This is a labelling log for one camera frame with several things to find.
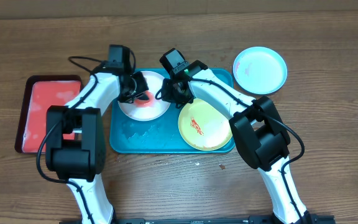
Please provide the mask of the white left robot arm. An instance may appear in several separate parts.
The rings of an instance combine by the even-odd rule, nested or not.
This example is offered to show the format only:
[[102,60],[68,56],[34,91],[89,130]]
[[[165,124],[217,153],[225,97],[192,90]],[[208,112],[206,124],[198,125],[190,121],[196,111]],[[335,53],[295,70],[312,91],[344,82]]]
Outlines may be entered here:
[[81,211],[80,223],[115,223],[101,173],[106,161],[102,116],[117,100],[133,104],[148,100],[149,89],[141,72],[135,71],[135,55],[123,45],[110,45],[107,60],[99,60],[89,71],[88,84],[71,101],[47,110],[46,135],[40,143],[45,151],[48,177],[36,157],[39,174],[47,181],[65,184],[72,191]]

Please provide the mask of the yellow-green plate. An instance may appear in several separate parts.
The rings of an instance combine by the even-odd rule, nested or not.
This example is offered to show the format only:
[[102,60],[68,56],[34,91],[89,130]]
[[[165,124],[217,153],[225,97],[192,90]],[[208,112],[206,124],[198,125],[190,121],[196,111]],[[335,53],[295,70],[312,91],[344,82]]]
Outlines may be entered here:
[[178,129],[183,140],[199,151],[220,149],[232,138],[228,119],[201,99],[181,109]]

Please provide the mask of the light blue plate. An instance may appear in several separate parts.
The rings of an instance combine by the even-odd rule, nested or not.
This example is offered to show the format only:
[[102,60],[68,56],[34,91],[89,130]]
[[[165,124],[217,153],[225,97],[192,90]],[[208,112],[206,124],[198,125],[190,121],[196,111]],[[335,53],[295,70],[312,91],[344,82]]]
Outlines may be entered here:
[[250,47],[237,55],[232,66],[236,82],[255,95],[270,95],[284,86],[288,69],[283,57],[267,47]]

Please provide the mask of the orange and green sponge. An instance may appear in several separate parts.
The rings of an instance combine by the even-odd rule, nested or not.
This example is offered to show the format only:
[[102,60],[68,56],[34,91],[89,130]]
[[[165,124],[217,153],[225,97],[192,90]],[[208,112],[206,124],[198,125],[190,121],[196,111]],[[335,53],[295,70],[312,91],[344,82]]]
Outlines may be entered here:
[[135,99],[134,104],[138,108],[145,108],[145,107],[152,106],[154,104],[154,101],[155,101],[154,95],[151,92],[146,91],[142,95],[142,97]]

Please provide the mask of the white plate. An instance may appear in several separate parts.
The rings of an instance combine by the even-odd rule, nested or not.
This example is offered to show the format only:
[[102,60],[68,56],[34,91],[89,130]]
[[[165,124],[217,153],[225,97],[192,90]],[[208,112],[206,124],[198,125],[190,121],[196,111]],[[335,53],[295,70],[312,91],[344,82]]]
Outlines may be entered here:
[[[152,71],[142,71],[149,88],[154,97],[157,92],[161,89],[164,77]],[[151,121],[163,115],[169,108],[170,103],[155,98],[154,104],[145,108],[138,108],[134,103],[118,103],[121,111],[131,119],[137,121]]]

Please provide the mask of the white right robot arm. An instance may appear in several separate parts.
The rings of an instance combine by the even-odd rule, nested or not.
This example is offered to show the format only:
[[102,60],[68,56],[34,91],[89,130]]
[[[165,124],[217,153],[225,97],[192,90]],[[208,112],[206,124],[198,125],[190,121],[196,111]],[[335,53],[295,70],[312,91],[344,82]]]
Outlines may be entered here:
[[157,97],[178,107],[195,98],[210,104],[225,116],[236,149],[245,163],[262,176],[273,204],[276,223],[312,223],[291,176],[290,164],[302,157],[289,156],[290,138],[303,141],[283,123],[273,101],[247,96],[222,82],[203,62],[189,63],[180,51],[170,49],[160,58],[169,78]]

